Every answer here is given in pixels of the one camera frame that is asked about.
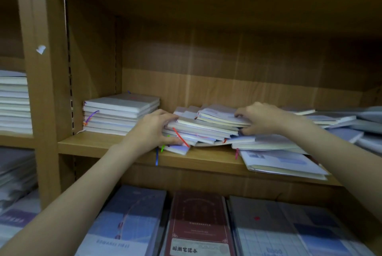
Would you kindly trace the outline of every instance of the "right hand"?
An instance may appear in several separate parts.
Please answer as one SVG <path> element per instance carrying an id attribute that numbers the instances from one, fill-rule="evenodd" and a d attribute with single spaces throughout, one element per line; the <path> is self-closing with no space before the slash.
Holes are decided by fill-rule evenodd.
<path id="1" fill-rule="evenodd" d="M 235 116 L 245 116 L 250 119 L 252 125 L 243 128 L 244 135 L 255 134 L 279 134 L 284 135 L 289 127 L 292 127 L 301 120 L 307 120 L 304 116 L 295 115 L 284 111 L 274 105 L 255 102 L 247 107 L 238 108 Z"/>

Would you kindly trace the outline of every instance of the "dark red notebook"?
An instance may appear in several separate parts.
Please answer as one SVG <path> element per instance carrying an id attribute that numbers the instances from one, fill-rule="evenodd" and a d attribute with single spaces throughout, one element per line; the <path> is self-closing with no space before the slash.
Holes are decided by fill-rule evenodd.
<path id="1" fill-rule="evenodd" d="M 166 256 L 235 256 L 225 199 L 178 191 L 172 203 Z"/>

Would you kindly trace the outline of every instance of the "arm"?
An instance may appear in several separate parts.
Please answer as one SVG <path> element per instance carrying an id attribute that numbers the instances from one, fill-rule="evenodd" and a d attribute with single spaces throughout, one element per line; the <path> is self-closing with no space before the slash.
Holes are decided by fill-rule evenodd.
<path id="1" fill-rule="evenodd" d="M 275 106 L 254 103 L 239 108 L 252 126 L 243 134 L 280 134 L 296 143 L 327 168 L 382 222 L 382 158 L 318 127 L 304 116 Z"/>
<path id="2" fill-rule="evenodd" d="M 108 152 L 0 250 L 1 256 L 74 255 L 113 187 L 137 157 L 156 146 L 182 144 L 164 137 L 177 116 L 163 110 L 146 115 Z"/>

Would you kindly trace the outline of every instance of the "hand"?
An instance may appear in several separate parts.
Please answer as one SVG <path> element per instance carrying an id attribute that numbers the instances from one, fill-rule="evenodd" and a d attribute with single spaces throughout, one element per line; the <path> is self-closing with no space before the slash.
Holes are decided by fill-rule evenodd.
<path id="1" fill-rule="evenodd" d="M 284 111 L 274 105 L 255 102 L 244 108 L 238 108 L 235 116 L 243 115 L 252 121 L 252 125 L 243 128 L 244 135 L 280 134 L 284 135 L 288 128 L 293 128 L 300 121 L 309 121 L 304 116 Z"/>
<path id="2" fill-rule="evenodd" d="M 166 144 L 183 144 L 178 137 L 165 137 L 162 128 L 171 120 L 179 117 L 158 109 L 153 113 L 146 114 L 137 122 L 135 127 L 124 137 L 121 145 L 129 145 L 136 148 L 139 155 L 144 154 L 157 146 Z"/>

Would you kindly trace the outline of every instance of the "forearm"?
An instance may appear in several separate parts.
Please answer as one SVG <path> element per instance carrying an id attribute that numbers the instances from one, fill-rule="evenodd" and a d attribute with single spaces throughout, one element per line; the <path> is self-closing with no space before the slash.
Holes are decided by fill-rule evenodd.
<path id="1" fill-rule="evenodd" d="M 92 169 L 11 239 L 0 255 L 74 255 L 113 187 L 137 156 L 134 147 L 111 147 Z"/>
<path id="2" fill-rule="evenodd" d="M 308 152 L 382 221 L 382 158 L 332 135 L 307 120 L 284 128 L 288 137 Z"/>

